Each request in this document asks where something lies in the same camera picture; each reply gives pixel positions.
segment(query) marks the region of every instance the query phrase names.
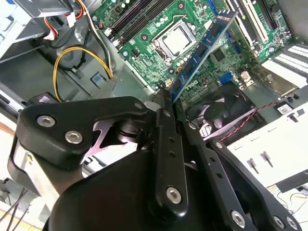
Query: red wire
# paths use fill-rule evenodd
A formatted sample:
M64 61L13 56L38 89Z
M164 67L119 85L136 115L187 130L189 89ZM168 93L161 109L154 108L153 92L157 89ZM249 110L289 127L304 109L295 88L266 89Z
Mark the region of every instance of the red wire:
M265 106L263 106L263 107L260 107L260 108L256 109L252 114L249 115L249 117L247 117L246 120L243 121L243 123L242 123L238 128L236 128L236 130L234 130L234 131L231 132L229 135L227 135L227 136L225 136L224 138L222 138L220 141L223 141L223 140L229 138L229 137L230 137L231 135L233 135L234 133L236 133L236 132L237 132L239 129L241 129L241 128L245 125L245 123L246 123L251 117L253 117L258 111L260 111L260 110L262 110L262 109L264 109L264 108L266 108L266 107L269 107L269 106L271 106L271 105L273 105L273 104L277 104L277 102L274 101L274 102L271 102L271 103L269 103L269 104L267 104L267 105L265 105Z

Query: bolt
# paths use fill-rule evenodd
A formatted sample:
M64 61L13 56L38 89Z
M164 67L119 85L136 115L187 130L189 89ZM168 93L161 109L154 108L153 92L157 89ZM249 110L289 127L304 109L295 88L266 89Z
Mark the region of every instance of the bolt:
M168 111L164 110L164 114L165 114L166 116L170 117L170 113L169 113Z
M287 217L287 222L289 223L289 225L290 225L293 229L297 230L297 225L295 224L295 222L294 222L291 218Z
M274 221L276 222L276 224L277 224L280 228L282 228L282 229L285 228L284 223L280 220L279 217L274 216Z
M241 227L242 229L245 228L245 226L246 226L245 220L244 220L243 216L238 211L235 211L235 210L232 211L231 216L232 216L233 221L239 227Z
M65 139L72 144L80 144L83 140L82 135L77 131L68 131L65 134Z
M221 143L216 142L216 143L215 143L215 145L216 145L218 148L222 149L222 145L221 145Z
M179 204L182 200L182 196L176 188L173 187L167 188L166 194L168 199L176 205Z
M191 129L193 129L193 130L196 130L196 126L195 126L195 124L193 124L193 123L189 123L189 127L190 127Z
M37 118L37 123L43 127L50 128L56 124L56 121L49 115L41 115Z

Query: cable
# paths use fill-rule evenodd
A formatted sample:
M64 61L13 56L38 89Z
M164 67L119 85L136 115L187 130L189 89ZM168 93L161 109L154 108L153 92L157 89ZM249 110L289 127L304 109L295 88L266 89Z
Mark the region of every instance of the cable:
M10 213L10 211L21 201L23 196L21 198L18 198L18 200L9 208L9 210L5 212L5 214L0 218L0 222L2 222L6 218L6 216Z
M107 65L104 63L103 60L100 59L100 57L95 54L92 51L89 51L88 48L84 47L83 45L75 45L69 48L66 48L64 51L61 52L61 54L58 56L55 64L54 64L54 68L53 68L53 88L54 88L54 92L56 95L56 98L60 101L60 102L64 102L64 100L60 97L59 91L58 91L58 85L57 85L57 69L58 69L58 65L59 62L61 60L61 58L66 54L69 53L71 51L85 51L86 53L90 54L91 56L93 56L97 61L100 62L100 64L103 66L104 70L106 71L107 75L110 78L113 78L110 69L107 67Z
M59 49L61 47L64 47L69 42L69 40L73 37L74 32L75 32L75 24L72 27L72 31L71 31L71 34L69 35L68 39L62 45L60 45L60 46L53 46L53 45L50 44L49 47L53 48L53 49Z
M44 17L44 23L53 32L53 35L56 38L58 36L58 31L52 25L50 25L46 17Z
M27 209L25 210L25 212L22 214L22 216L19 218L17 224L16 224L15 227L12 229L12 231L14 231L14 230L17 228L17 226L18 226L19 223L23 220L24 216L26 215L26 213L27 213L28 211L29 211L29 208L27 208Z
M102 38L99 36L99 34L97 33L95 26L92 22L91 19L91 15L87 9L87 7L85 6L85 4L81 1L81 0L77 0L79 2L80 5L83 6L83 8L85 9L87 18L88 18L88 24L89 24L89 29L91 30L91 32L94 34L96 40L98 41L98 43L101 45L102 49L104 50L104 52L107 54L106 55L106 62L108 63L108 67L110 69L111 75L112 75L112 69L111 69L111 63L110 63L110 52L107 49L106 44L104 43L104 41L102 40Z
M233 135L234 133L236 133L236 132L237 132L239 129L241 129L241 128L245 125L245 123L246 123L251 117L253 117L258 111L260 111L260 110L262 110L262 109L264 109L264 108L266 108L266 107L269 107L269 106L271 106L271 105L273 105L273 104L277 104L277 102L274 101L274 102L271 102L271 103L269 103L269 104L267 104L267 105L265 105L265 106L263 106L263 107L260 107L260 108L256 109L252 114L249 115L249 117L248 117L246 120L243 121L243 123L242 123L238 128L236 128L236 129L235 129L233 132L231 132L229 135L227 135L227 136L225 136L224 138L222 138L220 141L223 141L223 140L225 140L226 138L228 138L228 137L230 137L231 135Z

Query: ram slot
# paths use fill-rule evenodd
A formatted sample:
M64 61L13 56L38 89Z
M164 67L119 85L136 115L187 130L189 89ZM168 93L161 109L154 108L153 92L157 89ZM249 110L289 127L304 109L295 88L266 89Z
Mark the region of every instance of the ram slot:
M120 32L153 0L139 0L111 27L116 33Z
M251 24L254 27L258 38L262 42L266 42L267 40L269 40L268 34L267 34L261 20L259 19L259 16L256 13L256 10L255 10L253 4L251 3L251 1L250 0L240 0L240 1L241 1L241 4L244 7L246 13L249 16Z
M165 8L167 8L174 0L158 0L155 5L150 8L136 23L134 23L121 37L122 42L126 44L134 38L145 26L155 19Z
M259 7L262 11L262 14L265 18L265 21L271 30L275 30L278 28L278 25L270 12L270 8L265 0L257 0Z

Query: wire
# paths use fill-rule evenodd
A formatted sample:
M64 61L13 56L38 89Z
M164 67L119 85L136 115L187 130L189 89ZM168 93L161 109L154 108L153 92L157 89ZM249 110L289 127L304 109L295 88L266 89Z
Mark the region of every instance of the wire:
M58 31L52 25L50 25L50 23L47 21L46 17L44 17L44 23L53 32L54 37L57 37Z
M298 192L298 193L294 193L294 194L292 194L292 195L290 196L290 202L291 202L291 203L292 203L292 196L297 195L297 194L304 195L304 196L306 197L306 200L305 200L305 202L298 208L297 211L295 211L295 212L292 213L292 215L294 215L295 213L297 213L297 212L304 206L304 204L307 202L307 195Z
M24 194L25 194L25 191L27 192L28 190L26 190L25 188L22 189L20 195L19 195L19 198L21 200L21 198L23 198ZM14 208L14 211L12 212L12 215L11 215L11 219L10 219L10 222L9 222L9 225L8 225L8 228L6 229L6 231L10 231L10 228L11 228L11 225L13 223L13 220L14 220L14 217L15 217L15 214L16 214L16 211L18 209L18 206L19 206L19 202L16 204L15 208Z
M89 29L91 30L91 32L93 33L94 37L96 38L96 40L98 41L98 43L100 44L100 46L102 47L103 51L106 55L106 62L108 63L108 67L110 69L110 72L111 72L111 75L112 75L112 69L111 69L111 61L110 61L110 52L109 50L107 49L107 46L106 44L104 43L104 41L102 40L102 38L99 36L99 34L97 33L96 29L95 29L95 26L92 22L92 19L91 19L91 15L87 9L87 7L85 6L85 4L81 1L81 0L77 0L79 2L80 5L83 6L83 8L85 9L86 11L86 15L87 15L87 18L88 18L88 24L89 24Z
M265 105L265 106L263 106L263 107L260 107L260 108L258 108L258 109L256 109L252 114L250 114L249 115L249 117L247 117L247 119L246 120L244 120L243 121L243 123L238 127L238 128L236 128L233 132L231 132L229 135L227 135L227 136L225 136L224 138L222 138L220 141L223 141L223 140L225 140L226 138L229 138L231 135L233 135L234 133L236 133L239 129L241 129L244 125L245 125L245 123L251 118L251 117L253 117L258 111L260 111L260 110L262 110L262 109L264 109L264 108L266 108L266 107L269 107L269 106L271 106L271 105L273 105L273 104L277 104L277 102L276 101L274 101L274 102L271 102L271 103L269 103L269 104L267 104L267 105Z
M25 210L25 212L22 214L22 216L19 218L17 224L16 224L15 227L12 229L12 231L14 231L14 230L17 228L17 226L18 226L19 223L23 220L24 216L26 215L26 213L27 213L28 211L29 211L29 208L27 208L27 209Z
M21 199L23 198L23 196L21 198L18 198L18 200L9 208L8 211L5 212L5 214L0 218L0 222L2 222L6 216L10 213L10 211L16 207L16 205L21 201Z
M4 203L6 203L6 202L5 202L5 199L3 198L3 196L0 196L0 198L3 200Z
M69 42L69 40L73 37L74 32L75 32L75 24L72 27L72 31L71 31L71 34L69 35L68 39L62 45L60 45L60 46L53 46L53 45L50 44L49 47L53 48L53 49L59 49L61 47L64 47Z
M83 45L74 45L72 47L66 48L64 51L61 52L61 54L58 56L55 64L54 64L54 68L53 68L53 88L55 91L55 95L56 98L60 101L60 102L64 102L64 100L60 97L59 91L58 91L58 85L57 85L57 69L58 69L58 65L59 62L61 60L61 58L66 54L69 53L71 51L85 51L86 53L90 54L91 56L93 56L97 61L99 61L99 63L103 66L104 70L106 71L107 75L110 78L113 78L112 73L110 71L110 69L108 68L108 66L104 63L103 60L100 59L100 57L95 54L92 51L89 51L88 48L84 47Z
M8 195L8 199L9 199L10 206L12 206L12 205L11 205L11 198L10 198L9 192L8 192L8 191L5 191L5 193Z
M281 199L281 198L279 197L279 194L281 194L281 192L279 192L279 193L277 194L277 198L279 198L281 201L283 201L283 202L285 203L285 205L286 205L286 209L289 210L288 204L287 204L283 199Z

